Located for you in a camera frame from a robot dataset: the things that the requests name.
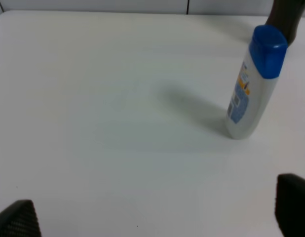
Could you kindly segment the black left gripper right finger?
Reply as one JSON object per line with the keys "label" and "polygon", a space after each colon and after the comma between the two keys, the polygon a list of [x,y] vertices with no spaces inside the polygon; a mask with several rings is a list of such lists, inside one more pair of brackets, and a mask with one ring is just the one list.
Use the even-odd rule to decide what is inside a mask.
{"label": "black left gripper right finger", "polygon": [[283,236],[305,237],[305,179],[292,174],[277,177],[275,217]]}

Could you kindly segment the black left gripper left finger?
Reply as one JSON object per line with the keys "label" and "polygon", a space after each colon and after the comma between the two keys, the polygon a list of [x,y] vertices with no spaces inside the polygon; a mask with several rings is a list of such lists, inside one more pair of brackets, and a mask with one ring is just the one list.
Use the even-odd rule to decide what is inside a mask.
{"label": "black left gripper left finger", "polygon": [[32,200],[17,200],[0,212],[0,237],[40,237],[35,206]]}

